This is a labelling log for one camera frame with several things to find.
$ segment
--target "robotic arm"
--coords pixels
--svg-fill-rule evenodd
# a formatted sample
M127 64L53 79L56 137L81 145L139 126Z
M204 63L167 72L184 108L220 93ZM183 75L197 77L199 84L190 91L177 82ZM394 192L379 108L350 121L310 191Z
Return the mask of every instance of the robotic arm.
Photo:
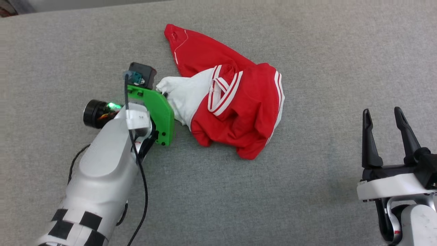
M97 100L88 103L84 123L102 129L80 160L43 236L33 245L108 245L147 151L153 143L169 145L173 137L173 111L163 95L151 90L155 74L149 66L132 63L125 73L125 89L133 102L123 107Z
M364 202L374 201L379 229L389 245L437 245L437 213L433 196L437 192L437 155L421 148L399 107L396 125L402 133L403 165L383 166L373 139L373 123L368 109L363 112L363 178L357 193ZM392 206L395 201L416 204Z

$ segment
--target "red and white garment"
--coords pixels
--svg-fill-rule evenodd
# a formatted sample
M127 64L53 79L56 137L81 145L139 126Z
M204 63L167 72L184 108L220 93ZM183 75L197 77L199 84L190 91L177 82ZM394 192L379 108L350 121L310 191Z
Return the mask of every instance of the red and white garment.
M281 74L198 32L167 25L164 34L183 77L165 77L156 88L168 93L175 118L202 146L229 144L255 159L281 120Z

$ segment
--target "gray table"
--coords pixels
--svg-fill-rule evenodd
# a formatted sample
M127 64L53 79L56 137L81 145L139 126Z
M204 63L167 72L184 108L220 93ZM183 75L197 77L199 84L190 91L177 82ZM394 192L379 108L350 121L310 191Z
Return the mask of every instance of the gray table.
M437 152L437 4L158 2L0 21L2 241L40 235L64 195L70 162L97 130L92 98L121 102L132 61L177 76L163 31L196 30L282 74L282 121L254 161L203 148L176 123L172 146L145 161L146 222L134 245L383 245L374 204L358 201L361 114L370 108L386 164L404 156L393 108ZM135 180L125 245L141 218Z

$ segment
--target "white stripe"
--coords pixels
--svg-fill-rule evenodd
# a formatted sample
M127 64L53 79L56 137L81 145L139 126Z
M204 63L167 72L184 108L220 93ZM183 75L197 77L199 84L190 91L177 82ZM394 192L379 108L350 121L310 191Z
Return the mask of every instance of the white stripe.
M184 32L185 32L185 35L187 35L187 39L184 40L178 47L176 47L176 49L174 49L174 60L176 61L176 65L179 65L179 63L177 62L177 57L176 57L176 50L188 40L187 30L184 30Z
M214 79L213 83L216 83L217 86L220 86L220 88L222 89L222 91L226 92L227 88L225 87L225 85L223 84L223 82L219 81L220 78L216 78Z
M208 93L208 110L211 109L211 100L214 101L214 79L218 76L217 70L219 69L219 66L214 66L214 69L212 70L212 78L211 78L211 85L209 86L209 93Z
M222 95L222 90L218 83L215 84L214 92L212 94L212 105L216 105L220 101L220 96Z
M222 90L227 91L229 89L229 85L224 78L218 77L217 80L223 84L224 88Z
M282 119L282 107L284 105L285 96L284 96L284 91L282 89L282 82L281 82L281 80L282 80L282 74L280 74L278 71L276 71L274 82L276 84L276 89L277 89L278 96L279 96L279 98L278 98L278 100L279 100L279 109L278 109L278 113L277 113L277 117L276 117L276 122L274 124L272 134L267 139L266 145L269 143L271 137L273 136L274 130L276 129L277 125L279 124L279 122Z
M235 81L237 80L237 74L234 74L234 78L232 79L232 82L231 82L231 85L230 86L232 86L234 83L235 83ZM226 97L226 95L228 94L228 92L229 91L226 91L226 93L225 93L225 95L223 96L223 98L225 98ZM213 112L214 110L216 110L217 108L218 108L218 106L220 105L220 103L222 102L222 100L223 100L223 98L217 103L217 104L213 104L212 105L212 108L208 108L208 110L210 111L210 112Z
M279 72L276 71L276 73L274 74L274 85L276 86L276 90L277 90L277 101L278 101L278 105L277 105L277 109L279 110L279 107L281 105L281 91L279 90L279 85L277 83L279 79Z
M219 77L219 75L220 75L220 70L221 70L221 69L222 69L222 66L221 66L221 65L218 65L217 70L215 71L215 74L214 74L214 78L213 78L213 79L216 79L216 78Z
M225 93L223 98L226 98L226 94L228 94L228 93L229 93L229 97L226 99L226 101L223 103L223 105L216 112L214 112L215 116L221 115L225 111L225 109L229 106L229 104L232 102L232 100L234 99L234 96L238 90L238 86L240 84L240 80L241 80L242 75L243 75L243 71L238 73L238 78L237 78L237 81L235 82L234 88L232 88L232 85L231 85L232 90L230 90L230 92L228 90Z

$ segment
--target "black cable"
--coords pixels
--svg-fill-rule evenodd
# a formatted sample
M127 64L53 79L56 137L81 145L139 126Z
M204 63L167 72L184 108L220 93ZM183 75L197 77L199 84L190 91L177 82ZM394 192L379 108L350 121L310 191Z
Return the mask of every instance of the black cable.
M125 210L123 211L123 214L121 215L120 220L115 224L115 226L119 226L123 223L123 221L125 220L126 213L128 212L128 207L129 207L129 205L128 205L128 203L126 203Z
M125 106L126 106L126 110L129 109L129 99L128 99L128 75L125 76ZM142 217L141 217L141 221L139 222L134 234L132 235L131 239L129 240L129 243L127 246L130 246L132 244L132 241L134 240L135 236L137 235L139 229L142 226L142 223L144 222L145 218L146 218L146 213L147 213L147 204L149 202L149 194L147 192L147 183L146 183L146 176L144 175L144 170L142 168L141 165L141 161L138 157L138 151L135 147L135 140L134 140L134 136L132 134L132 131L129 130L129 136L131 138L131 142L132 142L132 148L134 149L135 152L135 159L136 162L138 164L139 170L141 172L141 177L142 177L142 182L144 184L144 195L145 195L145 202L144 202L144 211L142 213Z
M83 147L81 150L79 150L79 152L77 152L76 156L74 157L73 161L71 162L71 166L70 166L70 173L68 174L68 182L67 184L70 183L71 181L71 175L73 174L73 167L74 167L74 162L76 161L76 159L79 157L79 155L84 152L91 144L88 144L87 146Z

